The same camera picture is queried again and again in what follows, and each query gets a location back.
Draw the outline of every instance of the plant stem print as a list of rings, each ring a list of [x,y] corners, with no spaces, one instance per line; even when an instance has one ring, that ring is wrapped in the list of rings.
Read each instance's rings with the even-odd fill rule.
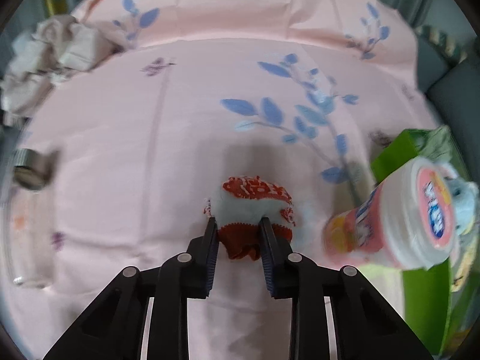
[[[375,57],[373,49],[378,42],[384,41],[390,35],[390,28],[388,26],[382,26],[380,21],[380,14],[371,3],[367,3],[367,10],[370,13],[370,17],[360,18],[360,22],[363,25],[363,31],[366,35],[365,40],[357,40],[352,35],[345,35],[349,40],[346,44],[347,47],[354,47],[362,52],[360,59],[372,59]]]
[[[303,71],[299,68],[298,57],[295,54],[285,56],[278,64],[258,62],[258,66],[270,74],[293,80],[303,89],[310,104],[295,105],[298,115],[293,118],[293,128],[288,128],[285,126],[284,112],[270,97],[261,99],[259,107],[247,100],[222,99],[221,104],[229,111],[254,117],[237,123],[235,130],[248,131],[255,127],[275,128],[282,133],[281,140],[285,144],[303,143],[329,165],[329,168],[320,173],[322,179],[333,184],[348,182],[355,203],[359,203],[347,166],[347,137],[345,134],[337,133],[329,118],[329,114],[335,110],[336,98],[341,98],[346,104],[355,105],[359,97],[354,94],[339,95],[336,91],[337,81],[332,76],[326,76],[330,82],[330,90],[328,93],[323,92],[317,87],[319,69]],[[327,128],[330,132],[338,159],[330,158],[316,143],[315,139],[320,128]]]
[[[119,27],[124,35],[130,49],[137,47],[137,39],[140,32],[144,28],[150,27],[160,14],[159,8],[150,9],[147,12],[141,13],[136,7],[134,0],[122,0],[123,8],[130,14],[129,20],[120,22],[114,20],[113,24]]]

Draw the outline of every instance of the silver screw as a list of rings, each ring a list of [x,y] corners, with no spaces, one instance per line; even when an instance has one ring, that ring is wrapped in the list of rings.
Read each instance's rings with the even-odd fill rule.
[[[134,268],[134,267],[132,267],[132,266],[128,266],[128,267],[126,267],[126,268],[122,271],[122,274],[123,274],[126,278],[131,278],[132,276],[135,276],[136,273],[137,273],[136,268]]]
[[[179,254],[177,260],[181,263],[188,263],[188,261],[191,260],[191,255],[189,255],[188,253]]]
[[[290,253],[288,259],[292,261],[292,263],[299,263],[302,261],[302,255],[298,253]]]
[[[357,269],[353,266],[346,266],[343,268],[343,273],[347,276],[355,276],[357,274]]]

